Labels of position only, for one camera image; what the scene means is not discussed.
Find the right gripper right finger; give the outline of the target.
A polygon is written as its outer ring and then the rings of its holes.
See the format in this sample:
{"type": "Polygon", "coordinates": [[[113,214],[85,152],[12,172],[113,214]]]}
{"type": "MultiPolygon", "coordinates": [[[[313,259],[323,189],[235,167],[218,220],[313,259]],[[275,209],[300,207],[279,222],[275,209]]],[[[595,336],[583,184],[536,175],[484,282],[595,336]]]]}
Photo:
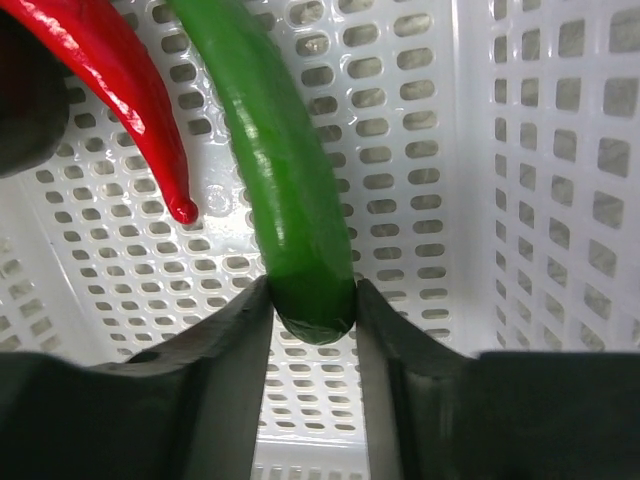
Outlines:
{"type": "Polygon", "coordinates": [[[461,355],[357,286],[356,341],[374,479],[635,479],[639,358],[461,355]]]}

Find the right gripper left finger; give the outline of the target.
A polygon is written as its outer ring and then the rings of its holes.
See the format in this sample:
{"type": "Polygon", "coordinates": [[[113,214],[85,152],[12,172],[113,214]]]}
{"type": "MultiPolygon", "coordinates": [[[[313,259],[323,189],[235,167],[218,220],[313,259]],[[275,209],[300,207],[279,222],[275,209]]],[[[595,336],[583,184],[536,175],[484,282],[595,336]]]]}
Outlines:
{"type": "Polygon", "coordinates": [[[5,479],[247,479],[271,342],[265,278],[124,363],[1,357],[5,479]]]}

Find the green chili pepper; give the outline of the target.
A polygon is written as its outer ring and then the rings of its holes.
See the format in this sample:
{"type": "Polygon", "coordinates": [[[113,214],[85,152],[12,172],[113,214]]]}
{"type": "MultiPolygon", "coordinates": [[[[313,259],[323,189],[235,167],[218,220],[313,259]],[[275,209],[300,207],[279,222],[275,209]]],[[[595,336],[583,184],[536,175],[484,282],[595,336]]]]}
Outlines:
{"type": "Polygon", "coordinates": [[[240,1],[173,1],[224,112],[271,301],[299,340],[355,322],[351,243],[330,160],[281,52],[240,1]]]}

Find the red chili pepper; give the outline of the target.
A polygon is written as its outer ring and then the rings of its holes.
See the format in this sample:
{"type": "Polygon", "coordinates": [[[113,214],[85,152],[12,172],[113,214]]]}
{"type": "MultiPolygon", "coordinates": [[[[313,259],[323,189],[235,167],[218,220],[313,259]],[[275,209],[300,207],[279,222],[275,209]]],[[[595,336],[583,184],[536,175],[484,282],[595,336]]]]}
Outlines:
{"type": "Polygon", "coordinates": [[[171,216],[198,219],[187,155],[163,79],[144,44],[108,1],[3,1],[117,116],[148,163],[171,216]]]}

